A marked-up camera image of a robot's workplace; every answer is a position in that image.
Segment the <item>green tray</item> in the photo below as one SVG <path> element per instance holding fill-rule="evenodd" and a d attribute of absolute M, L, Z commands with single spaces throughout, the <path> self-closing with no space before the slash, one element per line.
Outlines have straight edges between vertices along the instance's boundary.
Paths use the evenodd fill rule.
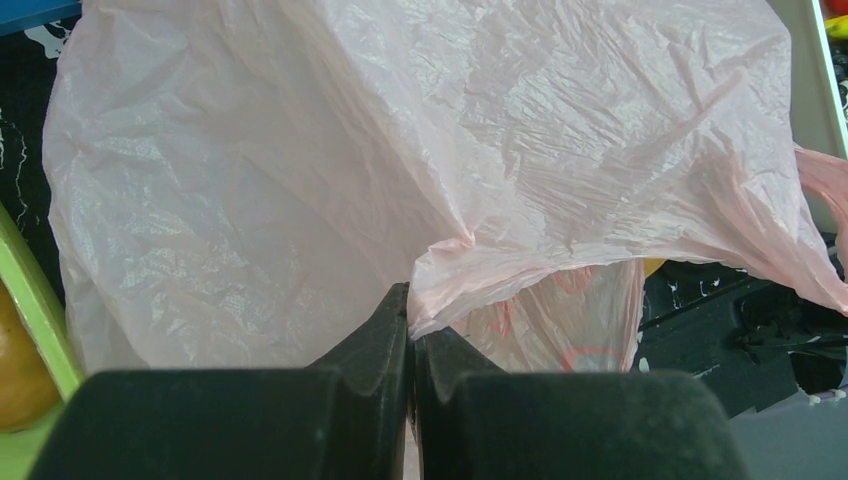
<path fill-rule="evenodd" d="M 65 337 L 65 314 L 15 222 L 0 206 L 0 280 L 18 307 L 21 320 L 67 402 L 82 383 Z M 15 433 L 0 433 L 0 478 L 26 477 L 41 445 L 62 412 L 57 405 L 36 425 Z"/>

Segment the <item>plastic bag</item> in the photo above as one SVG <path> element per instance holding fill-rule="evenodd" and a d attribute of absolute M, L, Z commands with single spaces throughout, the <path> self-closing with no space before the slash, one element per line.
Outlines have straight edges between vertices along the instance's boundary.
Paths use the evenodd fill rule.
<path fill-rule="evenodd" d="M 303 365 L 410 278 L 416 338 L 627 369 L 641 258 L 848 308 L 763 0 L 83 6 L 44 158 L 88 371 Z"/>

